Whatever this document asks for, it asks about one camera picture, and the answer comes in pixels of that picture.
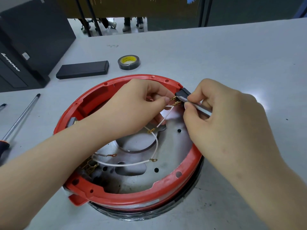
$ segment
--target forearm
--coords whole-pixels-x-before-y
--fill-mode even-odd
[[[83,119],[0,168],[0,229],[27,226],[75,168],[108,143],[101,119]]]
[[[307,186],[283,161],[246,167],[233,184],[270,229],[306,228]]]

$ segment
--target hand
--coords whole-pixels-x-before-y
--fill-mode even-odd
[[[174,96],[159,82],[132,79],[93,115],[107,120],[110,140],[115,140],[138,132],[150,121],[160,123],[160,112]]]
[[[188,100],[203,100],[213,110],[201,119],[185,103],[184,120],[191,140],[227,179],[283,164],[264,108],[252,95],[204,79]]]

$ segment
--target left hand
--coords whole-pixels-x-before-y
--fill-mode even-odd
[[[160,112],[174,96],[159,82],[132,79],[91,116],[103,118],[110,140],[115,140],[138,132],[150,121],[160,123]]]

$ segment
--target lenovo logo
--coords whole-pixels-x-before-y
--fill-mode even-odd
[[[13,67],[20,72],[20,70],[16,67],[16,65],[14,65],[14,63],[6,56],[6,54],[1,53],[1,55],[3,55],[4,58],[7,59],[8,62],[10,62],[11,65],[13,65]]]

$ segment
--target cardboard panel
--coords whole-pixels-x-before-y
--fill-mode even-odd
[[[57,0],[67,18],[81,18],[75,0]],[[91,18],[86,0],[79,0],[84,16]],[[90,0],[97,18],[195,17],[199,0]]]

